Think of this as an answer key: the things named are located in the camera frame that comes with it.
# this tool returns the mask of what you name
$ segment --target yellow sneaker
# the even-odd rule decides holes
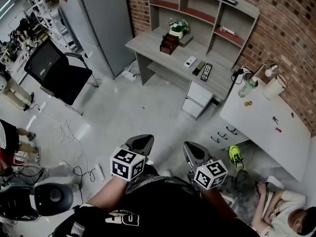
[[[244,165],[242,162],[240,149],[238,146],[230,146],[229,147],[229,158],[231,159],[231,164],[237,167],[242,167],[244,169]]]

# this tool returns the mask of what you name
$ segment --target gray desk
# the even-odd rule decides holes
[[[157,28],[152,32],[140,34],[126,44],[136,53],[142,84],[157,73],[185,90],[188,90],[191,81],[194,81],[212,92],[214,99],[223,101],[232,86],[233,71],[206,56],[205,47],[194,40],[184,48],[178,46],[171,55],[160,52],[162,35],[166,32],[163,28]],[[190,68],[186,68],[183,64],[190,56],[196,57],[197,60]],[[202,72],[198,76],[192,74],[201,60],[213,65],[207,82],[200,80]]]

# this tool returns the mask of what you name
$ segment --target white shirt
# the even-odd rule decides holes
[[[0,148],[5,149],[6,148],[6,139],[5,139],[5,132],[4,127],[0,122]]]
[[[261,235],[262,237],[301,237],[288,224],[288,216],[296,209],[304,208],[306,198],[304,195],[284,191],[282,200],[275,206],[274,210],[270,214],[271,225],[265,228]]]

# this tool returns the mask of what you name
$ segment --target black shorts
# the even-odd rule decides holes
[[[3,121],[2,119],[0,119],[0,122],[4,128],[6,140],[6,148],[3,152],[6,155],[13,155],[19,151],[19,135],[16,132],[16,127]]]

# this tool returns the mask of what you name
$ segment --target potted plant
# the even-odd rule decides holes
[[[178,21],[176,19],[170,18],[169,26],[169,33],[171,35],[178,36],[179,39],[182,39],[183,34],[185,34],[189,30],[188,22],[184,19],[182,19],[182,21]]]

